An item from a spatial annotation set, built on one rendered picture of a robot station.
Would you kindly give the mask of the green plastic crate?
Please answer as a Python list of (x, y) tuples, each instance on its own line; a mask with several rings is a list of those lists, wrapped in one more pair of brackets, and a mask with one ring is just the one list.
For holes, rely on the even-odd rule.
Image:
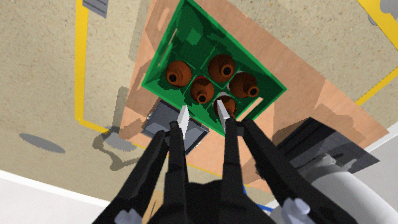
[[(167, 46), (168, 49), (159, 65)], [(211, 51), (212, 48), (214, 49)], [(181, 56), (178, 56), (175, 52)], [(209, 53), (210, 55), (208, 56)], [(228, 54), (234, 59), (236, 69), (232, 78), (238, 71), (244, 71), (255, 76), (257, 87), (259, 88), (259, 94), (257, 96), (238, 98), (226, 87), (232, 78), (226, 82), (219, 83), (209, 76), (207, 72), (208, 61), (218, 54)], [(206, 61), (204, 62), (205, 59)], [(183, 60), (193, 68), (192, 79), (195, 79), (198, 76), (204, 76), (208, 80), (211, 79), (210, 81), (214, 87), (214, 95), (209, 102), (200, 104), (192, 99), (190, 88), (194, 79), (191, 79), (189, 84), (182, 88), (173, 87), (168, 83), (165, 76), (165, 70), (167, 65), (175, 60)], [(202, 67), (200, 68), (200, 66)], [(236, 120), (259, 97), (261, 97), (263, 100), (243, 119), (249, 118), (264, 101), (270, 89), (273, 76), (274, 75), (267, 68), (265, 68), (246, 48), (244, 48), (194, 0), (180, 0), (141, 86), (180, 110), (183, 105), (187, 105), (189, 116), (198, 120), (215, 132), (223, 133), (224, 130), (220, 118), (216, 116), (212, 105), (218, 95), (224, 91), (225, 93), (228, 92), (229, 94), (227, 94), (233, 98), (237, 105), (237, 111), (234, 115)]]

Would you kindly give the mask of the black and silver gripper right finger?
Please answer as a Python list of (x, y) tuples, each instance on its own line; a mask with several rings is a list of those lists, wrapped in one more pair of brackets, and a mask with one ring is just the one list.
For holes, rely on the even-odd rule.
[(358, 224), (307, 182), (252, 119), (236, 121), (221, 100), (217, 107), (225, 133), (219, 224), (248, 224), (238, 136), (281, 206), (285, 224)]

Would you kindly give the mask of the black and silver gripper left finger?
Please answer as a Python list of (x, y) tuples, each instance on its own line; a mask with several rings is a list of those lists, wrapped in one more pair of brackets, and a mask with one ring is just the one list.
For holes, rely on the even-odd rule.
[(183, 105), (177, 120), (169, 123), (170, 131), (156, 132), (117, 196), (92, 224), (142, 224), (168, 151), (159, 224), (188, 224), (184, 183), (189, 179), (183, 139), (189, 118), (187, 105)]

